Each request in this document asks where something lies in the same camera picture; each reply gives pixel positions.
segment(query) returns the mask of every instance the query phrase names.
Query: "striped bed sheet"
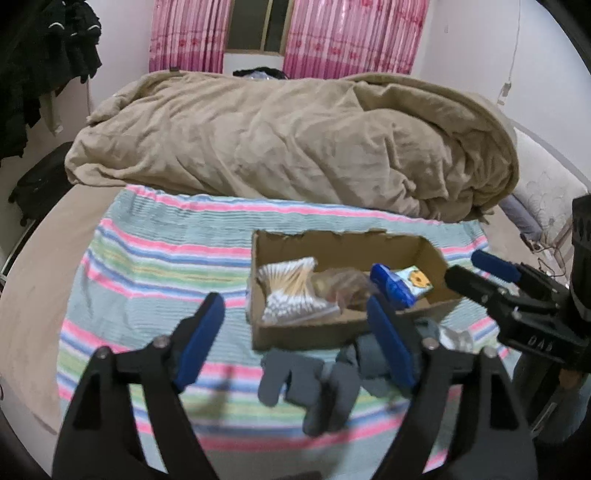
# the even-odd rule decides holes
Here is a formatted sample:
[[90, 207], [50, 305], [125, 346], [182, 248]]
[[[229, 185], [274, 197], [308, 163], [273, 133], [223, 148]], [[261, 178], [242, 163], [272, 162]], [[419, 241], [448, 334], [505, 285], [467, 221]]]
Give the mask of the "striped bed sheet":
[[[96, 229], [80, 263], [60, 335], [57, 382], [62, 413], [92, 352], [143, 347], [170, 333], [194, 313], [210, 291], [222, 294], [226, 319], [194, 385], [181, 396], [200, 443], [220, 479], [261, 480], [318, 470], [324, 478], [370, 478], [401, 424], [408, 401], [392, 391], [387, 399], [362, 390], [341, 432], [311, 439], [301, 425], [303, 410], [280, 402], [259, 403], [261, 355], [251, 349], [245, 315], [254, 229], [297, 233], [309, 229], [422, 235], [449, 264], [469, 265], [488, 243], [477, 221], [443, 224], [339, 205], [283, 200], [172, 196], [128, 186]], [[483, 308], [463, 300], [445, 319], [469, 329], [476, 348], [495, 345], [501, 357], [514, 354], [496, 342], [496, 324]], [[311, 355], [334, 360], [336, 351]], [[163, 469], [141, 388], [131, 388], [134, 414], [149, 463]], [[444, 461], [459, 398], [450, 402], [428, 469]]]

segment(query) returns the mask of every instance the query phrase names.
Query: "cotton swab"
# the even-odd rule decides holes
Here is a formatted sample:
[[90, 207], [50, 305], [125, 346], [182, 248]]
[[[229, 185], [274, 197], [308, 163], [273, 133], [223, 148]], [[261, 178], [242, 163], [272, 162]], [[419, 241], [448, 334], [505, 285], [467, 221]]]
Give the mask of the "cotton swab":
[[258, 279], [267, 294], [264, 323], [285, 325], [340, 313], [336, 303], [314, 295], [310, 276], [315, 266], [316, 259], [305, 257], [259, 268]]

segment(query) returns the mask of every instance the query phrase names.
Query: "window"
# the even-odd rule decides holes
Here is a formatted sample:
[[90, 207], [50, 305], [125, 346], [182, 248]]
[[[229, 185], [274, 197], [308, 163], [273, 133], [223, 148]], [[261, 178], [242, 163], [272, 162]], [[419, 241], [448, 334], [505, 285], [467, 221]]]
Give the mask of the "window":
[[283, 54], [294, 0], [233, 0], [226, 51]]

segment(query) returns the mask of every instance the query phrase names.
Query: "hanging clothes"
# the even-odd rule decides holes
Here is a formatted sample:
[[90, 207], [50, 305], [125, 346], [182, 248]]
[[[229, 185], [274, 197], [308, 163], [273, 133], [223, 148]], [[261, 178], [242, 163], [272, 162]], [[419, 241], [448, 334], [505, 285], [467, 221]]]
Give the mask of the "hanging clothes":
[[38, 15], [0, 76], [0, 159], [22, 157], [25, 126], [41, 118], [41, 96], [96, 74], [100, 34], [99, 18], [81, 0], [52, 0]]

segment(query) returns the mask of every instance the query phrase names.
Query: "cardboard box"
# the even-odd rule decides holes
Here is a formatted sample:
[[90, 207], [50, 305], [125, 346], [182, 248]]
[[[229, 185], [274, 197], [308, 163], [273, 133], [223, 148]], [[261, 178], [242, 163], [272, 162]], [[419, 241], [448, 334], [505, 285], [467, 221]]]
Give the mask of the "cardboard box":
[[261, 321], [265, 294], [256, 280], [262, 265], [315, 257], [315, 271], [352, 267], [368, 272], [374, 263], [393, 270], [416, 265], [433, 283], [433, 289], [412, 308], [400, 312], [409, 321], [430, 317], [440, 322], [459, 303], [461, 296], [449, 290], [444, 281], [447, 262], [441, 252], [425, 238], [393, 235], [385, 231], [363, 233], [306, 231], [298, 235], [255, 231], [252, 236], [249, 321], [252, 345], [256, 350], [339, 348], [367, 332], [367, 314], [345, 310], [337, 318], [317, 319], [294, 325], [265, 325]]

